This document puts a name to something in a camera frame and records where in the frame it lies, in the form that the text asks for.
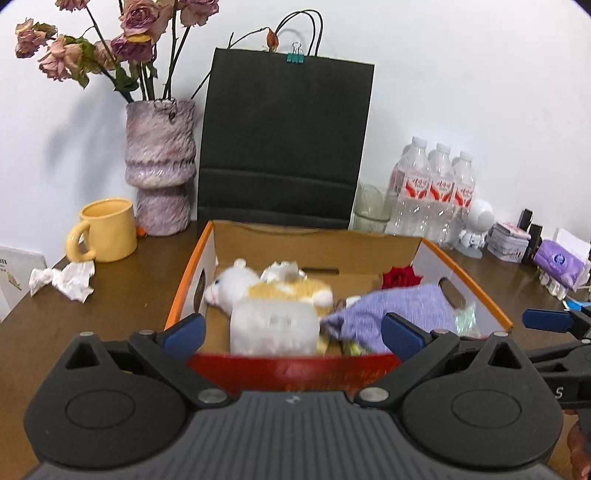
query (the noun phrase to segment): white wall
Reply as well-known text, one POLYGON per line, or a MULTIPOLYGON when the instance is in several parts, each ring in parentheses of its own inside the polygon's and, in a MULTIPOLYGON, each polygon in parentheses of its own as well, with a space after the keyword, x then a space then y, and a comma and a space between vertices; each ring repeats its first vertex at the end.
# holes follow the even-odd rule
MULTIPOLYGON (((107 37, 119 33, 116 0, 89 6, 107 37)), ((173 93, 193 91, 233 30, 275 27, 302 7, 324 15, 321 55, 376 65, 362 179, 383 183, 412 135, 430 147, 443 141, 475 155, 477 191, 499 219, 527 207, 547 236, 560 225, 589 238, 591 20, 574 2, 220 0, 221 12, 191 32, 173 93)), ((14 0, 0 14, 0 244, 41 251, 52 264, 81 206, 134 191, 124 182, 125 104, 110 83, 94 77, 84 92, 14 57, 14 25, 32 15, 72 35, 90 22, 52 1, 14 0)), ((297 35, 309 41, 304 18, 293 29, 280 51, 297 35)), ((244 46, 264 43, 261 34, 244 46)), ((169 46, 159 46, 164 77, 169 46)), ((204 102, 205 90, 200 110, 204 102)))

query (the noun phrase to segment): purple fuzzy vase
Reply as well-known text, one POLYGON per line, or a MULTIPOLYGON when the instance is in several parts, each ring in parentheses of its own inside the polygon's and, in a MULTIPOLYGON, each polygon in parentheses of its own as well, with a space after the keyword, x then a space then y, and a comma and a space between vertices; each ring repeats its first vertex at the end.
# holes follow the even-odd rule
POLYGON ((127 105, 125 181, 138 188, 136 223, 148 235, 173 235, 189 225, 194 111, 192 100, 127 105))

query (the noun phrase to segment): yellow and white plush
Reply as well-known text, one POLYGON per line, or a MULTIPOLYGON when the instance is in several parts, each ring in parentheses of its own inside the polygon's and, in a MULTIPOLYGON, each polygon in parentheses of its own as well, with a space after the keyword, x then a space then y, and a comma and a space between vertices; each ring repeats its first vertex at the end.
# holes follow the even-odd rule
POLYGON ((333 296, 320 280, 295 275, 266 283, 239 258, 205 289, 204 298, 230 317, 230 352, 235 355, 326 351, 318 320, 331 311, 333 296))
POLYGON ((319 319, 328 315, 333 306, 330 286, 320 280, 297 277, 293 280, 263 282, 243 258, 224 270, 205 289, 205 301, 220 307, 229 317, 234 305, 242 299, 288 300, 311 303, 319 319))

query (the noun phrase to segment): wooden table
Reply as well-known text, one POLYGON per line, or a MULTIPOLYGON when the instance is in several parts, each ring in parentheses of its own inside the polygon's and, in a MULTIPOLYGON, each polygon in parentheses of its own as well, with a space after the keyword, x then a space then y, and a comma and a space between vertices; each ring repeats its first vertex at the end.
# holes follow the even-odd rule
MULTIPOLYGON (((22 418, 35 391, 68 343, 91 330, 103 340, 125 339, 140 329, 164 327, 184 268, 202 225, 169 238, 146 238, 129 258, 97 264, 95 292, 85 304, 69 301, 46 287, 26 296, 0 325, 0 479, 20 480, 37 464, 22 418)), ((485 253, 472 260, 452 257, 512 319, 514 338, 524 348, 563 343, 572 338, 525 330, 521 314, 527 308, 561 309, 561 304, 534 280, 534 269, 500 262, 485 253)), ((550 465, 570 478, 566 418, 550 465)))

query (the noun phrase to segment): plastic water bottle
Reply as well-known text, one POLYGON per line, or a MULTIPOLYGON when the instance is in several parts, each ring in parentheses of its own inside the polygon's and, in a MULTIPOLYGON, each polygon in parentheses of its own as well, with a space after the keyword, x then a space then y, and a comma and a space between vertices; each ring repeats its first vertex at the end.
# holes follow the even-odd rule
POLYGON ((431 188, 427 214, 426 237, 440 245, 447 240, 453 217, 455 172, 449 158, 451 148, 442 143, 428 155, 431 168, 431 188))
POLYGON ((413 137, 410 148, 394 166, 389 191, 398 195, 392 214, 392 233, 424 236, 427 222, 427 195, 431 187, 431 170, 427 160, 427 141, 413 137))
POLYGON ((472 167, 472 155, 461 151, 460 156, 453 159, 453 169, 456 175, 456 186, 453 194, 454 213, 450 236, 447 241, 454 243, 464 227, 466 215, 470 208, 474 187, 476 187, 476 173, 472 167))

